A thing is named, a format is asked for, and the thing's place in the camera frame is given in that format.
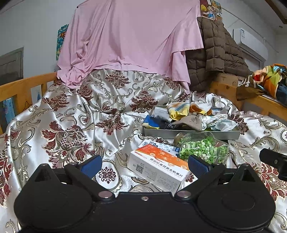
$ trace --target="brown puffer jacket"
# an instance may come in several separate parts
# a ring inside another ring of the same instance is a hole
[[[191,91],[207,91],[217,72],[242,77],[252,73],[244,62],[241,49],[222,22],[204,17],[198,17],[197,21],[204,49],[185,52]]]

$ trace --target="screw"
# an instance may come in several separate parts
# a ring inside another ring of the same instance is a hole
[[[177,195],[181,198],[188,198],[191,196],[191,193],[189,191],[179,191],[177,192]]]
[[[144,197],[141,197],[141,199],[142,199],[143,201],[147,201],[147,200],[148,200],[148,197],[144,196]]]
[[[99,197],[106,199],[106,198],[112,197],[113,193],[110,191],[101,191],[101,192],[99,192],[98,195],[99,195]]]

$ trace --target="white air conditioner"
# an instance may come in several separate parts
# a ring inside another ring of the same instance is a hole
[[[268,50],[264,44],[243,28],[233,29],[233,39],[243,52],[249,54],[260,63],[268,59]]]

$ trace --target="box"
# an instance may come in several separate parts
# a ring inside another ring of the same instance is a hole
[[[151,144],[132,151],[127,168],[173,195],[190,174],[187,162]]]
[[[156,107],[160,108],[167,108],[166,105],[157,105]],[[222,108],[211,107],[211,110],[222,110]],[[187,133],[194,133],[198,131],[194,130],[175,130],[175,129],[147,129],[143,128],[143,133],[145,136],[152,136],[152,137],[161,137],[164,139],[174,139],[176,135],[179,133],[187,134]],[[218,140],[238,140],[240,136],[240,130],[238,126],[236,126],[231,131],[211,131],[213,136]]]
[[[140,145],[139,145],[139,148],[140,147],[143,147],[147,144],[151,144],[153,146],[156,146],[157,148],[165,151],[165,152],[168,152],[169,154],[171,155],[174,155],[176,157],[179,157],[179,151],[180,151],[180,148],[178,147],[175,147],[175,146],[170,146],[170,145],[167,145],[167,144],[163,144],[163,143],[159,143],[159,142],[156,142],[156,141],[152,141],[152,140],[148,140],[148,139],[145,139]]]

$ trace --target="pink sheet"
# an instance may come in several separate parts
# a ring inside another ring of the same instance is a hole
[[[78,89],[93,69],[135,70],[187,88],[184,51],[203,48],[199,15],[199,0],[87,0],[67,30],[57,77]]]

